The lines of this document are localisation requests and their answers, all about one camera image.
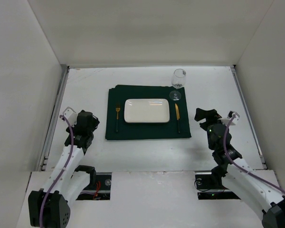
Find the gold fork black handle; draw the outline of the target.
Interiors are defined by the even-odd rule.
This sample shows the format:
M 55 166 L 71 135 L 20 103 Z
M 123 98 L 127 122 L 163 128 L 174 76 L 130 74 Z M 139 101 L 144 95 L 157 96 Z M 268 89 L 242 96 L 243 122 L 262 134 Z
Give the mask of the gold fork black handle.
M 115 111 L 116 111 L 116 122 L 115 122 L 115 132 L 118 133 L 119 131 L 119 112 L 121 110 L 121 106 L 120 106 L 120 103 L 118 102 L 116 104 L 116 108 L 115 108 Z

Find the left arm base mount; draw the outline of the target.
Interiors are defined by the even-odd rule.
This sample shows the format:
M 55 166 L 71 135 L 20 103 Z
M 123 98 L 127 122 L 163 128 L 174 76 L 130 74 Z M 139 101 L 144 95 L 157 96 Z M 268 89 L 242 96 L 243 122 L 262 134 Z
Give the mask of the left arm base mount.
M 110 200 L 112 173 L 96 173 L 93 182 L 86 186 L 76 200 Z

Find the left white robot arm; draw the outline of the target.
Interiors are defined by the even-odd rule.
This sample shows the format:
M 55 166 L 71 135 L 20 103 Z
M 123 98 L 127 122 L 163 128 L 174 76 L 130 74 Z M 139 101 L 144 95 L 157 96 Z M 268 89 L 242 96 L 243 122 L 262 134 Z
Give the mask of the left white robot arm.
M 71 108 L 60 118 L 66 122 L 68 133 L 61 156 L 40 190 L 28 196 L 29 220 L 36 228 L 65 228 L 72 204 L 84 188 L 96 182 L 95 167 L 80 162 L 92 144 L 98 118 L 92 112 L 76 113 Z

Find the white rectangular plate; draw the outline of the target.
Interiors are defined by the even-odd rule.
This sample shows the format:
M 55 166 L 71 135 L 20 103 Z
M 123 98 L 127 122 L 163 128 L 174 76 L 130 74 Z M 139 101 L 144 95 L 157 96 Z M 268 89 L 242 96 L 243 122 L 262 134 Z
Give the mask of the white rectangular plate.
M 162 98 L 127 99 L 124 120 L 130 124 L 161 124 L 170 121 L 169 102 Z

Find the dark green cloth placemat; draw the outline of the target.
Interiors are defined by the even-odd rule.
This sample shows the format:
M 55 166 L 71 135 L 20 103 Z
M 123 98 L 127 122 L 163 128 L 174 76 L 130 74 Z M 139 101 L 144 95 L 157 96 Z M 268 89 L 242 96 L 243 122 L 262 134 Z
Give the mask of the dark green cloth placemat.
M 170 99 L 171 86 L 116 85 L 108 91 L 105 139 L 107 140 L 150 140 L 191 138 L 185 88 L 180 89 L 181 99 Z M 124 105 L 127 99 L 163 98 L 168 100 L 170 121 L 168 123 L 126 123 Z M 116 104 L 120 103 L 119 131 L 115 132 Z M 180 133 L 177 132 L 175 103 L 180 112 Z

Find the aluminium table rail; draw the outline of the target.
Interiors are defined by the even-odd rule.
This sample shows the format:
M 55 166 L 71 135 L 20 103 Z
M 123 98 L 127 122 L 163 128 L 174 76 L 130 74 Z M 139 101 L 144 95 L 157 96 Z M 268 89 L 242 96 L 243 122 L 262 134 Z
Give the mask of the aluminium table rail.
M 67 84 L 69 66 L 66 64 L 61 64 L 60 66 L 62 68 L 62 74 L 60 77 L 60 81 L 59 81 L 59 85 L 58 85 L 58 89 L 57 89 L 57 93 L 56 93 L 56 97 L 55 97 L 54 106 L 53 106 L 53 110 L 51 113 L 49 126 L 47 129 L 46 138 L 45 138 L 45 141 L 44 141 L 44 144 L 42 147 L 40 159 L 38 161 L 37 171 L 44 171 L 45 170 L 46 162 L 48 160 L 50 148 L 51 148 L 53 137 L 54 137 L 54 132 L 55 132 L 58 116 L 59 116 L 60 107 L 61 107 L 62 100 L 63 100 L 65 87 Z
M 262 165 L 263 165 L 263 169 L 267 170 L 268 167 L 267 167 L 266 161 L 264 159 L 264 156 L 263 156 L 263 153 L 262 153 L 262 150 L 261 150 L 261 147 L 260 147 L 257 135 L 256 135 L 256 131 L 255 131 L 255 128 L 253 126 L 252 119 L 251 119 L 251 116 L 250 116 L 250 113 L 249 113 L 249 110 L 248 110 L 248 107 L 247 107 L 247 104 L 246 104 L 246 101 L 245 101 L 245 98 L 244 98 L 244 95 L 243 95 L 240 83 L 239 83 L 239 80 L 238 80 L 238 76 L 237 76 L 237 72 L 236 72 L 236 65 L 231 65 L 230 69 L 231 69 L 231 73 L 233 75 L 235 84 L 237 86 L 237 90 L 239 92 L 242 105 L 244 107 L 244 111 L 245 111 L 245 114 L 246 114 L 246 117 L 247 117 L 247 120 L 248 120 L 248 123 L 249 123 L 249 126 L 250 126 L 250 130 L 251 130 L 253 138 L 254 138 L 255 145 L 257 147 L 257 151 L 258 151 L 260 160 L 261 160 Z

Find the clear wine glass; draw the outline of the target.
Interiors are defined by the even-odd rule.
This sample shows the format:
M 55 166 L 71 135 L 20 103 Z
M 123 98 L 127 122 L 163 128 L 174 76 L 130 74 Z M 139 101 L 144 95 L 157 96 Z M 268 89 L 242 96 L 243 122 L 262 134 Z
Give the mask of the clear wine glass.
M 181 99 L 180 89 L 184 87 L 186 83 L 186 71 L 184 69 L 178 68 L 174 71 L 171 78 L 171 85 L 174 88 L 170 92 L 170 99 L 173 101 L 178 101 Z

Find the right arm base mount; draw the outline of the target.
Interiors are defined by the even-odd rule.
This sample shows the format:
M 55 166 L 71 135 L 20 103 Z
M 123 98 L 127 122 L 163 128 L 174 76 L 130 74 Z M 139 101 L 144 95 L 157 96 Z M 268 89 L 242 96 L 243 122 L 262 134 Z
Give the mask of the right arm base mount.
M 194 186 L 199 200 L 238 200 L 235 193 L 224 187 L 210 172 L 196 172 Z

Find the right aluminium table rail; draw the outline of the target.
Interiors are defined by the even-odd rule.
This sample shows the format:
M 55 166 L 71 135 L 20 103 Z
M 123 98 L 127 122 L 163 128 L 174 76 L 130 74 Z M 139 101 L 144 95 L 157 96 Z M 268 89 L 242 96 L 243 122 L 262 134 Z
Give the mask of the right aluminium table rail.
M 257 151 L 258 151 L 260 160 L 261 160 L 262 165 L 263 165 L 263 169 L 267 170 L 268 167 L 267 167 L 266 161 L 264 159 L 264 156 L 263 156 L 263 153 L 262 153 L 262 150 L 261 150 L 261 147 L 260 147 L 257 135 L 256 135 L 256 131 L 255 131 L 255 128 L 253 126 L 252 119 L 251 119 L 251 116 L 250 116 L 250 113 L 249 113 L 249 110 L 248 110 L 248 107 L 247 107 L 247 104 L 246 104 L 246 101 L 245 101 L 245 98 L 244 98 L 244 95 L 243 95 L 240 83 L 239 83 L 239 80 L 238 80 L 238 76 L 237 76 L 237 72 L 236 72 L 236 65 L 231 65 L 230 69 L 231 69 L 231 73 L 233 75 L 235 84 L 237 86 L 237 90 L 239 92 L 242 105 L 244 107 L 244 111 L 245 111 L 245 114 L 246 114 L 246 117 L 247 117 L 247 120 L 248 120 L 248 123 L 249 123 L 249 126 L 250 126 L 250 130 L 251 130 L 253 138 L 254 138 L 255 145 L 257 147 Z

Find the left aluminium table rail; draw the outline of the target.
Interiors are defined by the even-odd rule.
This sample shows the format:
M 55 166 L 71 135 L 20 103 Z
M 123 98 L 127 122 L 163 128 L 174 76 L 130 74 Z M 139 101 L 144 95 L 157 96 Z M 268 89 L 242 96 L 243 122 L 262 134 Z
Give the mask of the left aluminium table rail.
M 55 97 L 54 106 L 53 106 L 53 110 L 51 113 L 49 126 L 47 129 L 46 138 L 45 138 L 45 141 L 44 141 L 44 144 L 42 147 L 40 159 L 38 161 L 37 171 L 44 171 L 45 170 L 46 162 L 48 160 L 50 148 L 51 148 L 53 137 L 54 137 L 54 132 L 55 132 L 58 116 L 59 116 L 60 107 L 61 107 L 62 100 L 63 100 L 65 87 L 67 84 L 69 66 L 66 64 L 61 64 L 60 66 L 62 68 L 62 74 L 60 77 L 60 81 L 59 81 L 59 85 L 58 85 L 58 89 L 57 89 L 57 93 L 56 93 L 56 97 Z

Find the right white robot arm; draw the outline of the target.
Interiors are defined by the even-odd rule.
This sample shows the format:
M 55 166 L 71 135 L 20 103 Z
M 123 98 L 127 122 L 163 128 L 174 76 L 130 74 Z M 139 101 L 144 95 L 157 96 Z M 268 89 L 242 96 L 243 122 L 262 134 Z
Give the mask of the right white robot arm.
M 224 118 L 215 109 L 196 109 L 194 119 L 206 131 L 217 164 L 211 173 L 217 184 L 231 190 L 254 211 L 263 227 L 285 228 L 285 190 L 257 176 L 230 143 L 229 128 L 239 118 L 234 111 Z

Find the gold knife black handle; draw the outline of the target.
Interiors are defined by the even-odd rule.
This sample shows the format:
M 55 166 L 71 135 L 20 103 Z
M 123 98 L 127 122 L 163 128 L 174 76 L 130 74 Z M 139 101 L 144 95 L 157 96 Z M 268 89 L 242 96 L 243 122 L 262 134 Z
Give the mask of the gold knife black handle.
M 179 112 L 179 107 L 177 103 L 175 103 L 175 110 L 176 110 L 176 118 L 177 118 L 177 132 L 181 133 L 181 128 L 180 128 L 180 112 Z

